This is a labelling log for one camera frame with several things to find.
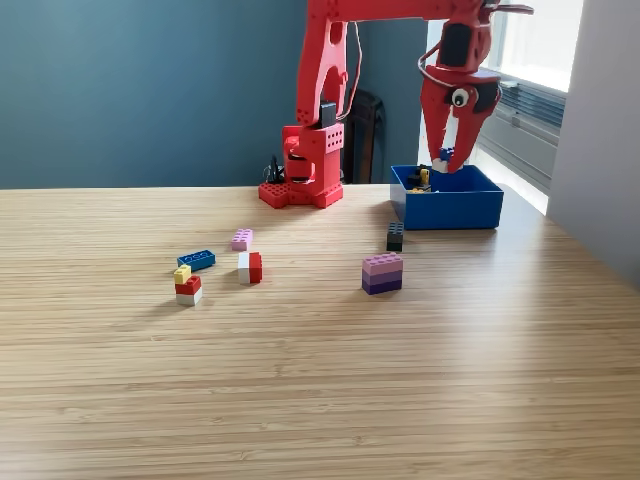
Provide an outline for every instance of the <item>white wall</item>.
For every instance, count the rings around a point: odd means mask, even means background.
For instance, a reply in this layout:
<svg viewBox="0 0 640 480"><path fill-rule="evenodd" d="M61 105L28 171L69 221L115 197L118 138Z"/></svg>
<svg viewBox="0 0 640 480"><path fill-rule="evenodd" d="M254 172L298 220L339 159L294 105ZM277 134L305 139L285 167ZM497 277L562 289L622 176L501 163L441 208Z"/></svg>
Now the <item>white wall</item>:
<svg viewBox="0 0 640 480"><path fill-rule="evenodd" d="M640 287L638 0L585 0L549 216Z"/></svg>

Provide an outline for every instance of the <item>stacked lego bricks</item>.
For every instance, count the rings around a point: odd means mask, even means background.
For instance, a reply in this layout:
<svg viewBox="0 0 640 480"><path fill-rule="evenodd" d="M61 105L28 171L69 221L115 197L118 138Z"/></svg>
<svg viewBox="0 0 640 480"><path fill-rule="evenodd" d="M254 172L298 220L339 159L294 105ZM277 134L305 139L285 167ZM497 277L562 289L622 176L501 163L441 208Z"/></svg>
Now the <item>stacked lego bricks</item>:
<svg viewBox="0 0 640 480"><path fill-rule="evenodd" d="M376 255L362 261L362 288L369 295L402 288L402 257L396 253Z"/></svg>
<svg viewBox="0 0 640 480"><path fill-rule="evenodd" d="M202 299L202 280L191 275L191 267L182 265L173 274L176 284L176 301L180 305L195 307Z"/></svg>

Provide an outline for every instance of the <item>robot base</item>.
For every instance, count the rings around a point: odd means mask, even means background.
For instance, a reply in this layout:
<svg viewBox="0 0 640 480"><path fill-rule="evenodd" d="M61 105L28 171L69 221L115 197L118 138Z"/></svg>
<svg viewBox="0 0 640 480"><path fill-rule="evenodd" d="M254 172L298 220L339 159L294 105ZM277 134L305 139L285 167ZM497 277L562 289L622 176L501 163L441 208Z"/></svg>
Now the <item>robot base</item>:
<svg viewBox="0 0 640 480"><path fill-rule="evenodd" d="M341 184L334 185L320 195L311 196L304 191L298 191L306 185L291 183L260 185L260 199L271 205L273 208L284 208L287 205L314 205L317 208L327 208L333 205L344 196Z"/></svg>

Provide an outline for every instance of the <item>window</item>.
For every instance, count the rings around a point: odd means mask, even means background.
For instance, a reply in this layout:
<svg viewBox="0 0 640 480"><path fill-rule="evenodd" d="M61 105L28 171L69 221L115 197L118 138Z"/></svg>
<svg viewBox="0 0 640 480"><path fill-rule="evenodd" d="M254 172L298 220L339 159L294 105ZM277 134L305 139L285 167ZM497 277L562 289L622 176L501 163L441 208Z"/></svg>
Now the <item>window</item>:
<svg viewBox="0 0 640 480"><path fill-rule="evenodd" d="M535 15L496 13L484 66L559 92L569 90L584 0L523 0Z"/></svg>

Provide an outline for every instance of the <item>purple lego brick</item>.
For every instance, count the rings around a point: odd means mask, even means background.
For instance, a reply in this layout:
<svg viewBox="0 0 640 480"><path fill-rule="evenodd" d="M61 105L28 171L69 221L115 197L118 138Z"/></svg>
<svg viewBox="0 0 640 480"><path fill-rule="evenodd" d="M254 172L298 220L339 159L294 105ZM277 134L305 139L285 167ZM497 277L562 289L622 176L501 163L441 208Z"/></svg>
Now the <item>purple lego brick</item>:
<svg viewBox="0 0 640 480"><path fill-rule="evenodd" d="M369 285L362 280L362 289L369 295L378 295L379 293L394 292L402 288L402 280L396 280L395 282L381 283L379 285Z"/></svg>
<svg viewBox="0 0 640 480"><path fill-rule="evenodd" d="M236 252L246 252L251 247L253 241L253 230L240 229L231 240L231 250Z"/></svg>
<svg viewBox="0 0 640 480"><path fill-rule="evenodd" d="M362 281L367 282L368 285L380 285L381 283L397 282L398 280L402 280L402 270L379 275L369 275L365 271L362 272Z"/></svg>
<svg viewBox="0 0 640 480"><path fill-rule="evenodd" d="M397 272L402 270L403 266L402 257L397 253L376 255L375 257L365 258L362 261L362 270L372 276Z"/></svg>

